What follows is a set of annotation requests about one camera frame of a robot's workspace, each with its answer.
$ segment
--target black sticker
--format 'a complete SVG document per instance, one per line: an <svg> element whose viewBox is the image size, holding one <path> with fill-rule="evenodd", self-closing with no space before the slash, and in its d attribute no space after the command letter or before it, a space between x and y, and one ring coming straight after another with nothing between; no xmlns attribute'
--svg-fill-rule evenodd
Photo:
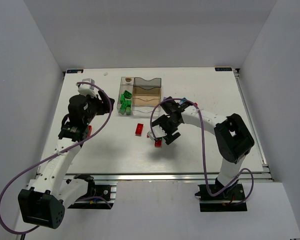
<svg viewBox="0 0 300 240"><path fill-rule="evenodd" d="M231 67L215 67L216 72L232 72Z"/></svg>
<svg viewBox="0 0 300 240"><path fill-rule="evenodd" d="M83 72L83 69L68 69L66 71L67 74L82 74Z"/></svg>

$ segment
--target wall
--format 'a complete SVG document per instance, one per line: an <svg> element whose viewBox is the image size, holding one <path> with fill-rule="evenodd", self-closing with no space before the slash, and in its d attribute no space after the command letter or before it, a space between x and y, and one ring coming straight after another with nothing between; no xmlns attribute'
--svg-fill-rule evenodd
<svg viewBox="0 0 300 240"><path fill-rule="evenodd" d="M278 0L241 69L271 173L300 229L300 0Z"/></svg>
<svg viewBox="0 0 300 240"><path fill-rule="evenodd" d="M67 68L239 68L276 0L25 0Z"/></svg>
<svg viewBox="0 0 300 240"><path fill-rule="evenodd" d="M39 161L56 107L62 72L22 0L0 0L0 192ZM34 172L4 196L2 217L14 227L17 196ZM10 239L0 226L0 240Z"/></svg>

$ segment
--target purple cable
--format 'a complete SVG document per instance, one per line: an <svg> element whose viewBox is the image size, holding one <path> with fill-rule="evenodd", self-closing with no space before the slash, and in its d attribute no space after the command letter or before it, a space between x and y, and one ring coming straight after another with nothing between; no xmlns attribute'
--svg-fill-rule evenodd
<svg viewBox="0 0 300 240"><path fill-rule="evenodd" d="M251 193L252 193L252 190L254 188L254 176L252 174L252 172L248 169L248 168L243 168L241 169L241 171L239 172L239 174L234 177L227 185L225 185L222 189L220 189L219 191L217 191L216 193L212 193L211 192L211 189L209 188L209 183L208 183L208 173L207 173L207 165L206 165L206 148L205 148L205 128L204 128L204 120L202 118L202 114L201 114L201 111L199 109L199 107L192 101L189 101L185 98L170 98L170 99L165 99L163 100L162 102L158 103L152 113L151 113L151 116L150 116L150 129L151 129L151 132L153 134L153 137L156 138L155 136L155 133L154 133L154 130L153 130L153 127L152 127L152 118L154 116L154 113L155 113L155 110L157 107L159 107L161 104L165 103L165 102L168 102L168 101L172 101L172 100L179 100L179 101L185 101L185 102L188 102L190 103L191 105L193 105L196 109L197 109L197 112L199 113L199 118L200 118L200 124L201 124L201 139L202 139L202 161L203 161L203 174L204 174L204 181L205 181L205 186L206 186L206 190L208 192L208 194L211 196L211 197L215 197L215 196L218 196L220 193L222 193L224 190L226 190L229 186L231 186L232 183L234 183L236 180L238 180L239 176L241 175L241 173L243 171L248 171L251 175L251 189L250 189L250 192L249 194L245 197L245 199L243 199L242 201L236 203L236 204L241 204L243 203L244 201L246 201L248 199L248 197L250 197Z"/></svg>
<svg viewBox="0 0 300 240"><path fill-rule="evenodd" d="M100 199L100 200L104 201L104 202L108 205L108 207L109 207L110 209L112 209L112 207L111 207L111 205L108 203L108 201L105 200L105 199L104 199L103 197L101 197L101 196L89 196L89 197L85 197L85 198L78 198L75 202L87 201L87 200L91 200L91 199Z"/></svg>
<svg viewBox="0 0 300 240"><path fill-rule="evenodd" d="M88 85L91 85L93 87L95 87L96 89L100 90L106 97L106 99L108 100L109 102L109 107L110 107L110 111L109 111L109 115L107 117L107 119L105 120L104 124L95 132L93 133L91 136L88 136L86 139L80 141L80 142L77 142L76 144L72 145L72 146L69 146L63 150L61 150L59 153L55 153L45 159L43 159L42 161L39 161L38 163L28 167L27 169L23 170L22 172L20 172L18 175L16 175L14 178L12 178L8 183L7 185L3 188L2 192L0 193L0 205L1 205L1 201L2 201L2 198L5 194L5 192L7 191L8 187L17 179L19 178L20 176L22 176L23 174L25 174L26 172L30 171L31 169L34 169L35 167L39 166L40 164L43 164L51 159L54 159L56 157L58 157L59 154L62 154L64 152L67 152L69 151L70 149L73 149L75 148L76 146L79 146L81 144L83 144L84 142L88 141L89 139L93 138L95 135L97 135L105 126L106 124L108 123L109 119L110 119L110 116L111 116L111 113L112 113L112 103L111 103L111 100L110 98L108 97L108 95L98 86L90 83L90 82L83 82L83 81L80 81L80 82L77 82L76 83L77 85L80 85L80 84L88 84ZM8 231L9 233L11 234L16 234L16 235L22 235L22 234L28 234L30 232L32 232L33 230L37 229L39 226L35 226L27 231L15 231L15 230L12 230L11 228L9 228L5 223L4 221L2 220L2 217L1 217L1 213L0 213L0 224L1 226L6 230Z"/></svg>

